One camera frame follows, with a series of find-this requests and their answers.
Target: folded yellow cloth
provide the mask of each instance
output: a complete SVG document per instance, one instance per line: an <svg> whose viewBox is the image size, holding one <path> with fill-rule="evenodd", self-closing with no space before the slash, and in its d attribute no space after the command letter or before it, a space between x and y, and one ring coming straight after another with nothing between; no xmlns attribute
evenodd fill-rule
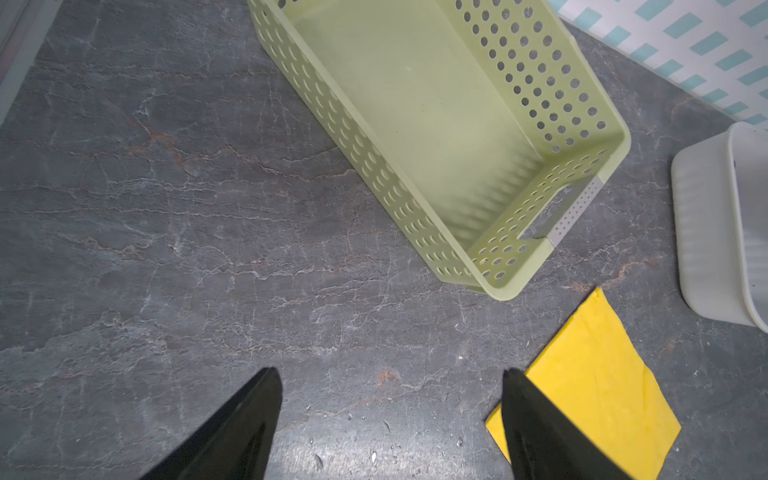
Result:
<svg viewBox="0 0 768 480"><path fill-rule="evenodd" d="M579 306L526 375L630 477L658 477L680 423L601 289ZM509 460L501 406L485 426Z"/></svg>

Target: green basket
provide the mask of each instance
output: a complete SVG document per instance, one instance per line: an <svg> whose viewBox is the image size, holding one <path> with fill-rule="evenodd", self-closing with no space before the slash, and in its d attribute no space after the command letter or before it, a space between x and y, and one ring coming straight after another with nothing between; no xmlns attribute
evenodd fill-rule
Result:
<svg viewBox="0 0 768 480"><path fill-rule="evenodd" d="M444 282L517 296L629 151L545 0L249 5L261 45Z"/></svg>

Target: gray marble countertop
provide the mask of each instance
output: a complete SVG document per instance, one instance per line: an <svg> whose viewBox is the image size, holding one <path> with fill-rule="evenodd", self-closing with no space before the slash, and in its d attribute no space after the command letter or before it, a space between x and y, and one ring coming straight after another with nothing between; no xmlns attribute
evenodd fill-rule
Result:
<svg viewBox="0 0 768 480"><path fill-rule="evenodd" d="M268 478L511 478L502 371L602 286L682 424L660 478L765 478L768 336L677 283L670 162L731 121L574 34L631 152L500 303L426 268L244 0L65 2L0 127L0 476L135 478L276 366Z"/></svg>

